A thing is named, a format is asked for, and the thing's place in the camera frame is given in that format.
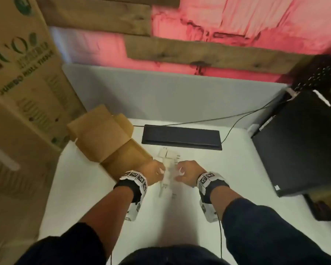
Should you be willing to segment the black computer tower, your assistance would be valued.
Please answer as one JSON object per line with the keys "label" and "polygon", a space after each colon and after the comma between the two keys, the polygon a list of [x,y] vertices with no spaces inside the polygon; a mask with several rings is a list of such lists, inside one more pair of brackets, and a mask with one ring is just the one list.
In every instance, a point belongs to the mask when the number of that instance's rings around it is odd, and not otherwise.
{"label": "black computer tower", "polygon": [[278,197],[331,187],[331,94],[299,93],[252,141]]}

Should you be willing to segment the large printed cardboard box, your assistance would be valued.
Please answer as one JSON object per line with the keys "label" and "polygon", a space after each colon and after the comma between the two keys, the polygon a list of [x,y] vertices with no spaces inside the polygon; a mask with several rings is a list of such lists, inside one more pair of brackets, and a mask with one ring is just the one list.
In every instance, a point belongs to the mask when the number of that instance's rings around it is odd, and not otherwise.
{"label": "large printed cardboard box", "polygon": [[37,241],[66,125],[85,112],[35,0],[0,0],[0,265]]}

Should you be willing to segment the wooden wall plank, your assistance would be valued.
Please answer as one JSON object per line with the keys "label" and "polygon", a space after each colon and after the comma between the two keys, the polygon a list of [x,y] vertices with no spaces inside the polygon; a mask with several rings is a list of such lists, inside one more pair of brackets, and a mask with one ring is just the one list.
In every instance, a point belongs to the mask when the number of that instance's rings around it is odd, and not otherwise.
{"label": "wooden wall plank", "polygon": [[315,55],[202,41],[124,35],[127,57],[135,60],[286,75],[305,68]]}
{"label": "wooden wall plank", "polygon": [[36,0],[48,26],[151,35],[152,6],[179,8],[180,0]]}

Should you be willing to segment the small open cardboard box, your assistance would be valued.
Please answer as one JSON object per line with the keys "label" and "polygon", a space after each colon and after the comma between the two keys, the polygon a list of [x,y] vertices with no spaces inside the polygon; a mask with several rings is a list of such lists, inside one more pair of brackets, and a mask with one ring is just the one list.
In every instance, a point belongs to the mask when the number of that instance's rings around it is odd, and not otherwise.
{"label": "small open cardboard box", "polygon": [[71,141],[88,160],[100,164],[116,182],[152,156],[133,138],[134,126],[123,114],[99,105],[67,125]]}

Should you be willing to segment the person's dark blue shirt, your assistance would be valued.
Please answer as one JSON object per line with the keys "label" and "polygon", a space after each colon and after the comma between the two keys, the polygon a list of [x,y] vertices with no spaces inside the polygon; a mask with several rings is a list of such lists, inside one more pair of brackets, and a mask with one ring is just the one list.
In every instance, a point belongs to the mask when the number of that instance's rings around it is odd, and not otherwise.
{"label": "person's dark blue shirt", "polygon": [[[239,198],[222,217],[226,247],[238,265],[331,265],[331,256],[272,208]],[[33,244],[14,265],[106,265],[96,232],[84,223]],[[197,245],[138,249],[120,265],[230,265]]]}

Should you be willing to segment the white plastic model kit piece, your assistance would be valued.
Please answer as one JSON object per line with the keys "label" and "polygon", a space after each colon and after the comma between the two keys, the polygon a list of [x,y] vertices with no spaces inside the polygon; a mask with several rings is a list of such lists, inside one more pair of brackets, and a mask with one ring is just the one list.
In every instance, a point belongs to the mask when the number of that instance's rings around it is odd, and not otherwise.
{"label": "white plastic model kit piece", "polygon": [[177,182],[175,178],[180,175],[177,170],[180,155],[176,151],[162,147],[159,150],[157,160],[161,161],[165,167],[165,170],[162,170],[163,179],[160,181],[159,197],[164,196],[175,200],[177,197]]}

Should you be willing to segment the black perforated object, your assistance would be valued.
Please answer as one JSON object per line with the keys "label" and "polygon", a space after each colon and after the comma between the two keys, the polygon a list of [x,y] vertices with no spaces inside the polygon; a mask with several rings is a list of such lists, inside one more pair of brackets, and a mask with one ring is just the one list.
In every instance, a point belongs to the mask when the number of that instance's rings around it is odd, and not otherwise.
{"label": "black perforated object", "polygon": [[295,91],[331,89],[331,55],[319,55],[313,58],[293,80],[290,88]]}

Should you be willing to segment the flat black keyboard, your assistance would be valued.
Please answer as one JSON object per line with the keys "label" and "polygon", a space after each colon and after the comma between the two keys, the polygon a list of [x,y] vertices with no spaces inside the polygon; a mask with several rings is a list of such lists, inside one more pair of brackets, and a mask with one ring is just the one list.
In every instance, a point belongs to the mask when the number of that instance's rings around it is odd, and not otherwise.
{"label": "flat black keyboard", "polygon": [[145,125],[142,144],[222,151],[218,130]]}

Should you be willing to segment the person's left forearm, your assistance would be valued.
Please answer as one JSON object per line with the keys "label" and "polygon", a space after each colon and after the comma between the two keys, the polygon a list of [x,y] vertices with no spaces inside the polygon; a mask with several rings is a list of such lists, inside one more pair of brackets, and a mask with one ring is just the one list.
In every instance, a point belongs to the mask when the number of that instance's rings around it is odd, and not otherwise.
{"label": "person's left forearm", "polygon": [[131,188],[116,187],[90,208],[79,221],[96,232],[107,259],[117,243],[133,197]]}

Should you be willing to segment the person's right hand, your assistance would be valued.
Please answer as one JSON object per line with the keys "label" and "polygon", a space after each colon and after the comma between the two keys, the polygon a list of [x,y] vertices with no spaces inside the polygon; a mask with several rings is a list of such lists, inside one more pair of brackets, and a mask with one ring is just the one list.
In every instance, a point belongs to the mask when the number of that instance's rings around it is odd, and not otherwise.
{"label": "person's right hand", "polygon": [[186,163],[185,164],[185,185],[189,187],[197,187],[197,180],[200,175],[206,173],[207,171],[203,169],[196,161],[194,160],[185,160],[180,161],[179,163]]}

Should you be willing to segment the person's right forearm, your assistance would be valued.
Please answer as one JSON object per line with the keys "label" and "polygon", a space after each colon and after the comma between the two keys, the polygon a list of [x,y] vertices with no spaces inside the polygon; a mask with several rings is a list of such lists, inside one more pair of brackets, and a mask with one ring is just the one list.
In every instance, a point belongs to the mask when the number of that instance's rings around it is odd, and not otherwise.
{"label": "person's right forearm", "polygon": [[219,220],[222,222],[223,215],[226,208],[229,206],[231,202],[234,200],[247,200],[242,197],[240,194],[232,190],[227,186],[218,186],[213,189],[210,194],[210,201],[217,213]]}

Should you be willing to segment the white marker wrist tracker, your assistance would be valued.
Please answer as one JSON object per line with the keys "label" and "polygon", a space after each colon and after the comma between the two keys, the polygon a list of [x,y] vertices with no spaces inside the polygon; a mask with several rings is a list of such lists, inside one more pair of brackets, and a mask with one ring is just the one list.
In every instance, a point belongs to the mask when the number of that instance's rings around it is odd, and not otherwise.
{"label": "white marker wrist tracker", "polygon": [[229,187],[225,179],[218,173],[206,172],[197,179],[197,187],[200,194],[199,206],[209,223],[216,222],[219,217],[210,200],[212,191],[218,186]]}
{"label": "white marker wrist tracker", "polygon": [[125,216],[126,221],[133,222],[137,218],[148,189],[147,179],[142,173],[135,170],[130,170],[125,172],[124,175],[120,177],[113,189],[120,186],[129,187],[133,191],[133,200]]}

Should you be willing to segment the dark object on floor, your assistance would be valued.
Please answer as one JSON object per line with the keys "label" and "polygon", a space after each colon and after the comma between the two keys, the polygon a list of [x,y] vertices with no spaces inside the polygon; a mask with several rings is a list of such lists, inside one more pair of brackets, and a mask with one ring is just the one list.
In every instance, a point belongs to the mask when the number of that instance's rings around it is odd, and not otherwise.
{"label": "dark object on floor", "polygon": [[331,222],[331,208],[325,202],[314,202],[308,194],[303,194],[303,197],[315,220],[319,222]]}

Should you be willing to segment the person's left hand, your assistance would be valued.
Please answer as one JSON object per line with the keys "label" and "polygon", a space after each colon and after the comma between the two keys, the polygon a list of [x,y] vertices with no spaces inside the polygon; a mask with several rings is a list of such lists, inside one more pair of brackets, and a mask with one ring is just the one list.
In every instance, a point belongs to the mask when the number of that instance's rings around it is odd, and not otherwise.
{"label": "person's left hand", "polygon": [[137,172],[141,173],[147,180],[148,186],[154,185],[162,180],[154,179],[154,162],[159,162],[157,160],[150,160],[144,163],[139,168],[136,169]]}

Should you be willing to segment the grey partition panel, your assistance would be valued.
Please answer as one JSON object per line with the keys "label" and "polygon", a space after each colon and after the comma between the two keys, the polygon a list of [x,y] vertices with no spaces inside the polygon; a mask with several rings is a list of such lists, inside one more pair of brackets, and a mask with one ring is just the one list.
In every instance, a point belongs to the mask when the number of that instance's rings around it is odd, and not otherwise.
{"label": "grey partition panel", "polygon": [[232,126],[242,115],[285,93],[287,84],[167,72],[64,64],[63,72],[87,111],[104,104],[129,119]]}

